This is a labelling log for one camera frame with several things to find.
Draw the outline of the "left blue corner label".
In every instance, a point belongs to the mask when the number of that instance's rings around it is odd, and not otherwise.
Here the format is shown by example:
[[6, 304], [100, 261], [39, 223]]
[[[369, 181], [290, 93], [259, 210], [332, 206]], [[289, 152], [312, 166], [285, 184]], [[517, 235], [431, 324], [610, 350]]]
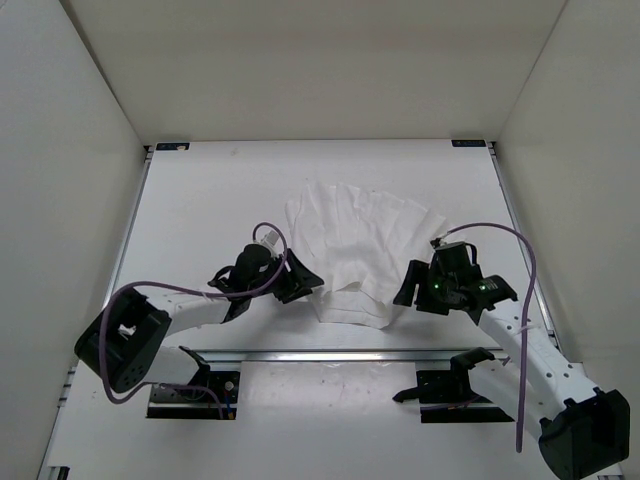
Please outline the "left blue corner label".
[[189, 142], [160, 142], [155, 146], [156, 151], [187, 151], [189, 148]]

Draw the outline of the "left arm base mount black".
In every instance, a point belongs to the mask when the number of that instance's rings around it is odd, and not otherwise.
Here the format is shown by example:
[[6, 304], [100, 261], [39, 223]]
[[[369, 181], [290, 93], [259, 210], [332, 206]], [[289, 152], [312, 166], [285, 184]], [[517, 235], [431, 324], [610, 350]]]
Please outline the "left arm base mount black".
[[151, 386], [146, 417], [171, 420], [237, 418], [241, 372], [238, 365], [212, 365], [187, 347], [165, 348], [150, 373], [162, 382]]

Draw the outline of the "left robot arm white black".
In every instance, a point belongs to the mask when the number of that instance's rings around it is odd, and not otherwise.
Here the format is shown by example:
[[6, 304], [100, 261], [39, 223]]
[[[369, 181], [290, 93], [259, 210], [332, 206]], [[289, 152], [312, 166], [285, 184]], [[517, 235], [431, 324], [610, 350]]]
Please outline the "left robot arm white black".
[[74, 353], [101, 378], [109, 395], [165, 383], [174, 384], [185, 397], [197, 398], [209, 385], [204, 361], [187, 347], [164, 346], [167, 337], [229, 323], [255, 298], [272, 295], [289, 304], [323, 284], [291, 249], [276, 254], [266, 243], [252, 243], [234, 264], [214, 275], [205, 291], [158, 283], [161, 294], [145, 295], [143, 281], [122, 287], [80, 335]]

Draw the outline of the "aluminium front table rail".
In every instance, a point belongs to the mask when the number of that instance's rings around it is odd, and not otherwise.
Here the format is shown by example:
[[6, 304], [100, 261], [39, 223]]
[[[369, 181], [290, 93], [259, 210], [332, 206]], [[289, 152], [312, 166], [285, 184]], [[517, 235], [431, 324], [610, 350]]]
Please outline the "aluminium front table rail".
[[433, 362], [445, 361], [465, 350], [197, 350], [210, 363], [240, 362]]

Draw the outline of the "white pleated skirt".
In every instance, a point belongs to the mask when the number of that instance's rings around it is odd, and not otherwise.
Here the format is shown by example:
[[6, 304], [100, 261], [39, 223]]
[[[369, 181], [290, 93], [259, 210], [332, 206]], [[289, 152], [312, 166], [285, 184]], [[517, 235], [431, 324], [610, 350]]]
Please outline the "white pleated skirt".
[[311, 303], [322, 323], [384, 329], [413, 260], [428, 261], [431, 240], [451, 228], [436, 210], [347, 184], [315, 182], [285, 204], [291, 248], [321, 277]]

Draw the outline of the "right blue corner label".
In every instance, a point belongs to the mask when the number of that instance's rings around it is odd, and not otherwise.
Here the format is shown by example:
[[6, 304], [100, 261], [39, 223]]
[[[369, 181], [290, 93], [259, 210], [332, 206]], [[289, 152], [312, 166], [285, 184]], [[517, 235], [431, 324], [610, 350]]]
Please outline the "right blue corner label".
[[486, 142], [482, 139], [453, 139], [451, 144], [454, 148], [485, 148]]

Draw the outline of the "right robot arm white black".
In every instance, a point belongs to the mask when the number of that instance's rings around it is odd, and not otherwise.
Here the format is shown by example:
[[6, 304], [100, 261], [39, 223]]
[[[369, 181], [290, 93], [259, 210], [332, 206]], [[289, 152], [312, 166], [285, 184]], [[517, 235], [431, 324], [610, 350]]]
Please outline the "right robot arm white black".
[[483, 397], [536, 440], [560, 479], [583, 479], [628, 458], [629, 402], [617, 390], [602, 390], [529, 323], [515, 290], [501, 276], [482, 273], [474, 245], [438, 245], [430, 261], [410, 261], [394, 302], [437, 315], [464, 312], [509, 359], [476, 347], [453, 356], [445, 377], [401, 391], [394, 401], [441, 392], [461, 401]]

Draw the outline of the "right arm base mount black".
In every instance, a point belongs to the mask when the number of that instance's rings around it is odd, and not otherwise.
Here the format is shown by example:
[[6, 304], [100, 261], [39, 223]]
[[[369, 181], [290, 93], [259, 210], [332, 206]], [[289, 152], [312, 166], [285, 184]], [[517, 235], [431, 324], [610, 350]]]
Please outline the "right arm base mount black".
[[478, 347], [453, 356], [447, 370], [418, 370], [416, 385], [393, 396], [399, 404], [417, 401], [422, 424], [511, 423], [513, 419], [471, 389], [469, 372], [496, 357]]

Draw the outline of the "blue corner label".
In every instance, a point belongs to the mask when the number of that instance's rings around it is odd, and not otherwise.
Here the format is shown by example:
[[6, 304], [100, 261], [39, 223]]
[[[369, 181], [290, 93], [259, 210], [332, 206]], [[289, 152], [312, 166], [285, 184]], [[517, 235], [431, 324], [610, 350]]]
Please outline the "blue corner label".
[[189, 148], [189, 142], [160, 142], [155, 146], [156, 151], [187, 151]]
[[453, 139], [451, 144], [454, 148], [485, 148], [486, 142], [482, 139]]

